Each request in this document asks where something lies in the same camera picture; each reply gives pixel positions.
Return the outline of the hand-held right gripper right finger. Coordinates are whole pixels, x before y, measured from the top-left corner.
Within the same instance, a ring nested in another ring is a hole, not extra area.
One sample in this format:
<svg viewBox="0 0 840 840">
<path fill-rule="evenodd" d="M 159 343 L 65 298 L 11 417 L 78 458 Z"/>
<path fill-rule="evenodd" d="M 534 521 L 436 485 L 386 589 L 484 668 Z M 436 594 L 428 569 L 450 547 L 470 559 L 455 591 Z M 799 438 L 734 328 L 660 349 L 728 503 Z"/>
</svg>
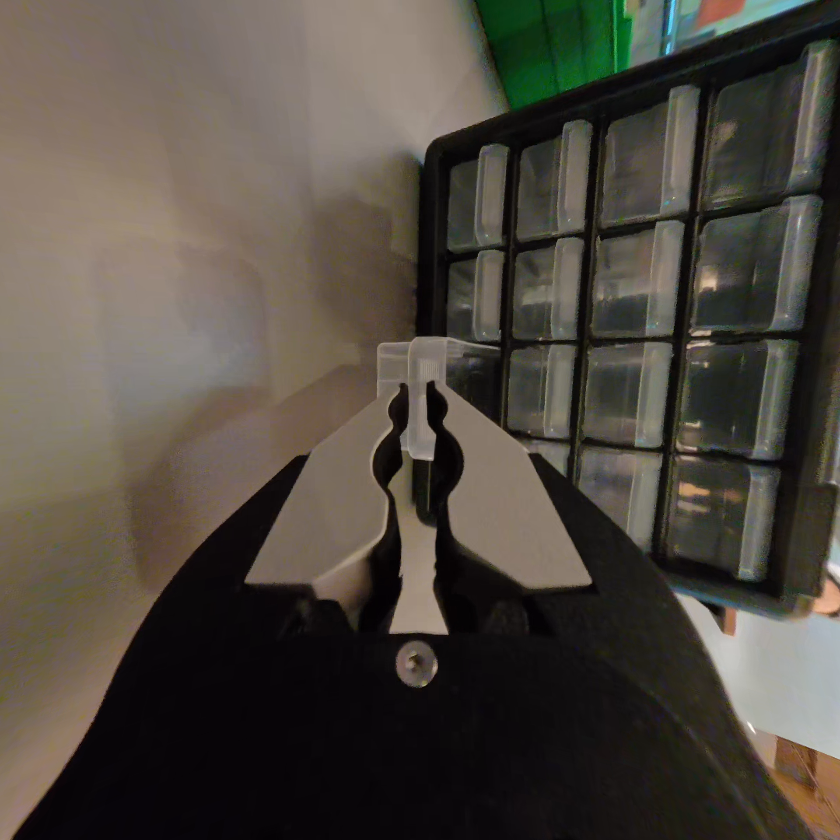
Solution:
<svg viewBox="0 0 840 840">
<path fill-rule="evenodd" d="M 440 595 L 509 597 L 593 580 L 529 453 L 445 384 L 427 387 L 437 439 L 430 510 Z"/>
</svg>

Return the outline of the black drawer cabinet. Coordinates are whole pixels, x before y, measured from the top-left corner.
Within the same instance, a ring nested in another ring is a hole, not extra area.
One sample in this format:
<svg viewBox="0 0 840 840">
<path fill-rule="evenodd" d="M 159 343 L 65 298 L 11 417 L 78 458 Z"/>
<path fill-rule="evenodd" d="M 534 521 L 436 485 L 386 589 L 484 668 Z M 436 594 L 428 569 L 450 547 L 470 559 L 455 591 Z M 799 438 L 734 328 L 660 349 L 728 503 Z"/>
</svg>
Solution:
<svg viewBox="0 0 840 840">
<path fill-rule="evenodd" d="M 445 321 L 447 189 L 453 163 L 464 161 L 482 144 L 530 140 L 532 133 L 547 129 L 554 119 L 571 117 L 590 106 L 615 105 L 619 98 L 627 97 L 629 108 L 635 109 L 636 98 L 693 81 L 705 72 L 721 81 L 731 81 L 741 72 L 763 72 L 819 39 L 838 42 L 838 2 L 810 2 L 723 37 L 700 38 L 693 47 L 646 66 L 433 141 L 425 153 L 421 180 L 418 334 L 462 340 L 446 334 Z M 678 593 L 693 596 L 720 613 L 738 610 L 782 618 L 805 615 L 812 610 L 826 578 L 838 507 L 838 75 L 832 115 L 822 177 L 826 210 L 817 238 L 803 355 L 794 376 L 786 427 L 770 578 L 761 584 L 739 584 L 712 579 L 707 573 L 686 575 L 686 564 L 663 563 L 645 551 Z M 504 428 L 500 417 L 498 422 L 491 421 L 532 459 L 541 458 L 565 475 L 555 462 L 526 448 Z"/>
</svg>

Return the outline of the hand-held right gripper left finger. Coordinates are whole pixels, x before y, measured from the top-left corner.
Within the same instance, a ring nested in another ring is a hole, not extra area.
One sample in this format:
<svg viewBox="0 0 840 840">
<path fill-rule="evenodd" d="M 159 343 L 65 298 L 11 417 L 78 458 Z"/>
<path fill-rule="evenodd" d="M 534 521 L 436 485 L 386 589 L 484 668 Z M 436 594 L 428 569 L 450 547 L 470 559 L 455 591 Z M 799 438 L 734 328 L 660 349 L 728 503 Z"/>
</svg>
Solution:
<svg viewBox="0 0 840 840">
<path fill-rule="evenodd" d="M 245 583 L 304 586 L 320 600 L 362 607 L 373 592 L 370 557 L 389 516 L 387 486 L 374 472 L 386 439 L 402 434 L 393 385 L 310 453 L 259 549 Z"/>
</svg>

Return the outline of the clear plastic drawer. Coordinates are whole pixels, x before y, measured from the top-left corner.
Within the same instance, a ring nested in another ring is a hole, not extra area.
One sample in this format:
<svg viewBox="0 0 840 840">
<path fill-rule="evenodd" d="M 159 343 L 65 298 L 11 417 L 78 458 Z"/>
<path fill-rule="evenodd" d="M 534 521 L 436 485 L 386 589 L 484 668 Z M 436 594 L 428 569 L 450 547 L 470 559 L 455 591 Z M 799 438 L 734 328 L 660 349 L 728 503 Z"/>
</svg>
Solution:
<svg viewBox="0 0 840 840">
<path fill-rule="evenodd" d="M 427 383 L 446 385 L 494 422 L 501 408 L 501 350 L 444 337 L 381 343 L 376 351 L 376 395 L 407 385 L 409 411 L 401 447 L 413 460 L 434 459 L 436 434 L 427 420 Z"/>
</svg>

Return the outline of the green plastic bin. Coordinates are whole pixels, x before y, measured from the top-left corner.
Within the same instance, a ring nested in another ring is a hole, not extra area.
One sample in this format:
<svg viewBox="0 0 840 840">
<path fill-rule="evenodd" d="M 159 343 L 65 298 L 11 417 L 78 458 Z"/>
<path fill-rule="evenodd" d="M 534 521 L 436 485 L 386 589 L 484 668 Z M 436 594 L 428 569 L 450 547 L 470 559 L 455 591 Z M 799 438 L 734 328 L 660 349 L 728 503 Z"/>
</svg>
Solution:
<svg viewBox="0 0 840 840">
<path fill-rule="evenodd" d="M 637 2 L 476 1 L 475 5 L 512 111 L 630 66 Z"/>
</svg>

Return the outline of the bank of small clear drawers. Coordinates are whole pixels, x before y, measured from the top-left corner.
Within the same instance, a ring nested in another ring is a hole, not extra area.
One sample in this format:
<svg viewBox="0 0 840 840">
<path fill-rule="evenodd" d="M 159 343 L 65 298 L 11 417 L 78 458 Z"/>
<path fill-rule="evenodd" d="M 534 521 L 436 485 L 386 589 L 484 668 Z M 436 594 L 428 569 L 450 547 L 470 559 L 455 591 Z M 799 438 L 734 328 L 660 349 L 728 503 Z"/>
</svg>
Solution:
<svg viewBox="0 0 840 840">
<path fill-rule="evenodd" d="M 448 173 L 446 334 L 490 412 L 643 551 L 770 578 L 838 42 L 477 146 Z"/>
</svg>

